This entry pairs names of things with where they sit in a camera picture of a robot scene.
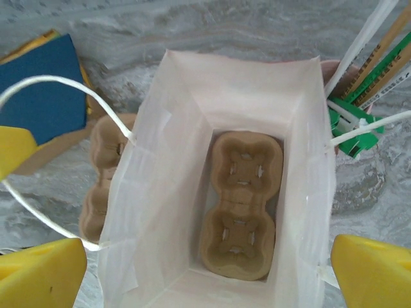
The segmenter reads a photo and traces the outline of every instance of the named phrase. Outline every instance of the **beige cup carrier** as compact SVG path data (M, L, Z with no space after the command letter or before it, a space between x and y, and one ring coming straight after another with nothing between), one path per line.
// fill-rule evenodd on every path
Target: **beige cup carrier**
M118 116L127 128L133 127L136 114L119 114ZM97 172L98 179L84 199L79 229L84 238L98 243L109 204L111 180L116 172L127 138L111 117L105 115L93 128L90 140L90 162Z
M211 183L218 204L205 216L200 254L213 273L263 278L272 262L275 224L266 203L279 190L283 152L262 133L228 132L213 147Z

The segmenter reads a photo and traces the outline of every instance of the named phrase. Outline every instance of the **marble surface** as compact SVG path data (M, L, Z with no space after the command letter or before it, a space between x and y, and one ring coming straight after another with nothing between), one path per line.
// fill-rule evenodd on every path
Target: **marble surface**
M317 55L338 59L376 5L374 0L176 3L5 0L0 3L0 55L51 27L68 32L99 93L116 110L135 112L166 48L261 61ZM358 64L406 4L400 0ZM406 82L381 99L373 113L389 116L409 110L410 86ZM11 176L11 183L33 204L73 232L78 232L82 200L96 178L88 149L89 141L84 140L33 176ZM337 234L350 233L411 248L410 121L389 125L378 147L358 160L339 154L337 182L330 247ZM59 238L0 187L1 246L34 246ZM89 265L75 307L102 307L96 254L87 256ZM327 287L324 307L345 307L339 290Z

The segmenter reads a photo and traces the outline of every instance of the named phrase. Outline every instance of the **white paper bag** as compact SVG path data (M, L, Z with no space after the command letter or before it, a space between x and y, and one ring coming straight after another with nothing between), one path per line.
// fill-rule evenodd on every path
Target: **white paper bag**
M265 281L207 271L217 204L209 150L222 132L283 141L276 242ZM98 274L106 307L322 307L335 155L318 58L267 64L167 51L114 175Z

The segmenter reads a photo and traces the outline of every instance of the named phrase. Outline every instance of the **yellow object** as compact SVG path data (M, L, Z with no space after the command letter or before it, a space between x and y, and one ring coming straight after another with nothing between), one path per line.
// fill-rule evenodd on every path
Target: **yellow object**
M19 58L21 55L24 55L25 53L28 53L29 51L40 47L41 45L44 45L45 43L49 42L52 39L55 39L58 37L60 34L56 30L52 29L45 34L35 38L34 40L31 40L24 45L20 46L19 48L13 50L11 53L8 55L2 57L0 59L0 64L5 64L7 62L10 62L16 58Z
M83 81L84 81L85 85L88 86L88 88L93 90L93 87L92 87L91 82L90 82L90 78L88 77L87 73L85 72L85 69L81 65L80 65L80 71L82 73ZM87 104L87 115L91 115L92 114L92 109L89 105L89 102L87 100L85 100L85 103Z
M72 308L86 267L79 239L0 256L0 307Z
M37 143L29 130L0 126L0 180L4 180L36 151Z
M411 250L338 235L331 264L348 308L411 308Z

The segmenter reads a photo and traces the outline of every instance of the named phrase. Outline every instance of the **bag handle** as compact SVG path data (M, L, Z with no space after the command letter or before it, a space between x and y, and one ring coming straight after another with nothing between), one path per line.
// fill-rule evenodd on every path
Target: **bag handle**
M25 78L14 85L8 87L1 95L0 95L0 109L3 107L3 105L17 92L19 92L21 89L28 87L29 85L33 85L35 83L40 83L40 82L47 82L47 81L53 81L53 82L59 82L63 83L64 85L68 85L70 87L76 88L90 96L92 96L99 104L100 106L106 111L107 115L115 122L115 124L119 127L121 130L121 133L132 143L135 144L135 139L132 135L132 132L125 126L125 124L120 120L120 118L116 115L116 113L110 108L109 104L107 104L104 99L102 99L97 93L95 93L93 90L90 88L86 87L85 85L60 76L52 76L52 75L40 75L40 76L32 76L29 78ZM68 237L68 238L79 238L82 240L82 243L86 249L89 251L95 252L98 250L101 250L105 245L98 245L94 244L86 239L83 239L74 233L68 231L67 229L61 227L59 224L55 223L52 221L49 217L41 213L39 210L37 210L33 205L31 205L28 200L22 196L22 194L14 188L12 185L10 185L9 181L7 179L4 179L2 181L3 185L6 187L6 189L9 191L9 193L29 212L31 212L37 219L39 219L41 222L43 222L45 225L48 227L52 228L54 231L58 232L59 234Z
M375 130L376 128L379 128L381 126L384 126L384 125L387 125L387 124L390 124L390 123L393 123L393 122L396 122L396 121L407 119L409 117L411 117L411 110L400 112L399 114L394 114L390 117L385 117L384 119L375 121L375 122L373 122L371 124L368 124L368 125L363 125L360 128L357 128L355 130L347 132L347 133L345 133L341 136L332 138L331 142L329 143L329 146L328 146L329 148L326 149L326 150L333 149L335 146L338 146L340 143L343 143L344 141L347 141L347 140L349 140L351 138L354 138L358 135L362 135L363 133L369 133L369 132Z

